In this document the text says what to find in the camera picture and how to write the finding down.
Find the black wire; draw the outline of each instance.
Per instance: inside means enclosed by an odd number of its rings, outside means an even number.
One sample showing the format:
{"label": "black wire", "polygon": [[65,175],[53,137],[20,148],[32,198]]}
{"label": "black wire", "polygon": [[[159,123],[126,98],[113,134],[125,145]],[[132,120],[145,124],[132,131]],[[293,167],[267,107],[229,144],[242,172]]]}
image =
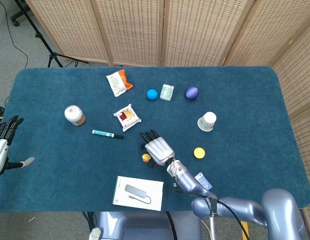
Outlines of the black wire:
{"label": "black wire", "polygon": [[67,64],[67,65],[65,66],[65,68],[68,67],[70,64],[72,64],[74,61],[75,61],[75,60],[73,60],[73,61],[71,61],[69,64]]}
{"label": "black wire", "polygon": [[173,218],[171,217],[170,212],[166,211],[166,214],[170,223],[171,231],[173,232],[174,240],[178,240]]}
{"label": "black wire", "polygon": [[217,202],[220,203],[221,205],[223,205],[226,209],[228,209],[228,210],[234,215],[234,217],[236,218],[237,222],[239,223],[241,229],[243,230],[243,232],[244,232],[244,234],[245,234],[247,240],[250,240],[250,238],[249,238],[249,236],[248,236],[248,234],[247,234],[247,232],[246,232],[244,226],[241,224],[239,218],[238,218],[237,215],[234,213],[234,211],[233,211],[230,207],[228,207],[226,204],[224,204],[222,201],[219,201],[219,200],[217,199]]}
{"label": "black wire", "polygon": [[84,211],[82,211],[81,213],[83,214],[84,218],[86,219],[86,221],[88,223],[89,231],[91,232],[93,227],[91,226],[91,223],[90,223],[90,221],[88,219],[88,216],[86,215],[86,213]]}
{"label": "black wire", "polygon": [[6,107],[6,104],[7,104],[7,99],[9,99],[9,96],[5,99],[5,102],[4,102],[4,106]]}
{"label": "black wire", "polygon": [[[198,193],[193,193],[193,192],[188,192],[188,191],[183,191],[183,190],[177,189],[176,186],[174,186],[174,190],[176,192],[178,192],[178,193],[190,194],[190,195],[195,195],[195,196],[199,196],[199,197],[202,197],[202,198],[207,198],[207,196],[202,195],[202,194],[198,194]],[[217,202],[220,203],[221,205],[223,205],[226,209],[228,209],[232,213],[232,215],[235,217],[235,219],[237,220],[238,224],[240,225],[242,231],[244,232],[247,240],[250,240],[250,238],[249,238],[249,236],[248,236],[244,226],[241,224],[241,222],[240,222],[239,218],[237,217],[237,215],[235,214],[235,212],[230,207],[228,207],[226,204],[224,204],[222,201],[219,201],[217,199]]]}
{"label": "black wire", "polygon": [[88,211],[88,212],[87,212],[87,216],[88,216],[88,220],[89,220],[90,225],[91,225],[91,229],[95,228],[96,225],[95,225],[95,223],[94,223],[94,212]]}
{"label": "black wire", "polygon": [[26,53],[24,53],[22,50],[20,50],[18,47],[15,46],[13,38],[11,37],[11,33],[10,33],[9,25],[8,25],[8,18],[7,18],[6,8],[5,8],[4,4],[1,3],[1,1],[0,1],[0,4],[3,6],[3,8],[5,10],[6,24],[7,24],[7,28],[8,28],[8,32],[9,32],[11,43],[13,44],[14,48],[16,48],[18,51],[20,51],[22,54],[24,54],[26,56],[26,64],[25,64],[25,67],[24,67],[24,68],[26,68],[27,67],[27,63],[28,63],[28,56],[26,55]]}
{"label": "black wire", "polygon": [[95,223],[96,223],[96,226],[98,226],[98,224],[97,224],[96,212],[94,212],[94,216],[95,216]]}

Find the snack bar wrapper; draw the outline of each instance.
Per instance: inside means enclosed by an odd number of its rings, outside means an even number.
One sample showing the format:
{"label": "snack bar wrapper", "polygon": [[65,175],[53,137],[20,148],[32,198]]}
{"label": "snack bar wrapper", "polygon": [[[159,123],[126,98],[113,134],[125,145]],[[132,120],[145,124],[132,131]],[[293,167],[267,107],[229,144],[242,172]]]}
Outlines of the snack bar wrapper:
{"label": "snack bar wrapper", "polygon": [[115,97],[118,97],[133,87],[131,83],[127,82],[125,69],[119,70],[106,77]]}
{"label": "snack bar wrapper", "polygon": [[136,123],[141,122],[141,119],[131,108],[131,104],[114,113],[114,116],[118,118],[120,124],[123,126],[123,132],[134,126]]}

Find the yellow disc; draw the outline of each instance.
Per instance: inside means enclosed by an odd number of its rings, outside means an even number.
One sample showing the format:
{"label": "yellow disc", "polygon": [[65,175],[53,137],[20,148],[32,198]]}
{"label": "yellow disc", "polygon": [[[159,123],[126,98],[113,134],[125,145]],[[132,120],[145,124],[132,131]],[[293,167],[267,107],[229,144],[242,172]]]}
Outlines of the yellow disc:
{"label": "yellow disc", "polygon": [[198,159],[202,159],[205,156],[205,150],[201,147],[195,148],[194,156]]}
{"label": "yellow disc", "polygon": [[143,154],[142,158],[143,158],[143,161],[144,161],[145,163],[147,163],[147,162],[150,161],[151,156],[150,156],[149,154],[145,153],[145,154]]}

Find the white paper cup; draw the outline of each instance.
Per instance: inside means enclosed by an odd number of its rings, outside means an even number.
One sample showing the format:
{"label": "white paper cup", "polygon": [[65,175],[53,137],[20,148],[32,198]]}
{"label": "white paper cup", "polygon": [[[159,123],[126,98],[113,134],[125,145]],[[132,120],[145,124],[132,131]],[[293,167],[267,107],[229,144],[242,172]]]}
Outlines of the white paper cup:
{"label": "white paper cup", "polygon": [[213,129],[216,120],[217,116],[213,112],[208,111],[198,119],[197,124],[202,131],[210,132]]}

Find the purple ball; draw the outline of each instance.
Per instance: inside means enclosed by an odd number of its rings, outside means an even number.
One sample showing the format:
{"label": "purple ball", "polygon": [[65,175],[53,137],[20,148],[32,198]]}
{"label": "purple ball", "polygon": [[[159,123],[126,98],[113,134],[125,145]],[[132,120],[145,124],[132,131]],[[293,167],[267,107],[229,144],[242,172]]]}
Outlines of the purple ball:
{"label": "purple ball", "polygon": [[196,88],[195,86],[190,86],[186,90],[186,98],[188,99],[195,99],[196,97],[198,97],[198,94],[198,88]]}

